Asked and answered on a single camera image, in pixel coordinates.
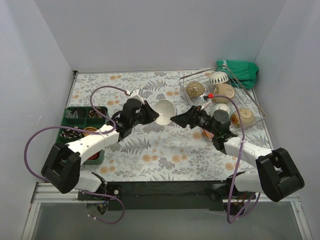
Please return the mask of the plain white bowl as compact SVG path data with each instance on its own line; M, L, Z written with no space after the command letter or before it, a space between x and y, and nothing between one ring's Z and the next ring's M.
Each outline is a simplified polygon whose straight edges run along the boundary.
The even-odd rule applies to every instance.
M159 100L155 104L154 110L159 114L155 119L155 122L160 126L169 125L172 122L171 117L174 117L177 114L176 106L167 99Z

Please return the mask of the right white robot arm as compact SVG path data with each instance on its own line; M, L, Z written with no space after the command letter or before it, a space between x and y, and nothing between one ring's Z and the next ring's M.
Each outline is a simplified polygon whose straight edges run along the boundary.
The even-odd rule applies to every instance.
M231 122L225 110L213 115L199 106L171 117L182 128L199 127L213 134L211 140L216 150L239 157L256 168L256 173L239 172L228 178L227 195L237 199L244 192L265 194L273 202L279 202L305 186L305 181L292 157L284 148L268 149L245 142L230 130Z

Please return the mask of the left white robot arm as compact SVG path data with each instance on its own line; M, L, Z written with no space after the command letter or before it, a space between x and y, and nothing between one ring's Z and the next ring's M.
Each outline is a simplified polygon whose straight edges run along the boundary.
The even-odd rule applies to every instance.
M106 180L97 173L82 170L90 157L129 136L137 125L150 124L159 117L147 101L130 98L118 113L100 129L79 140L56 143L41 170L41 175L60 193L88 191L95 200L106 196Z

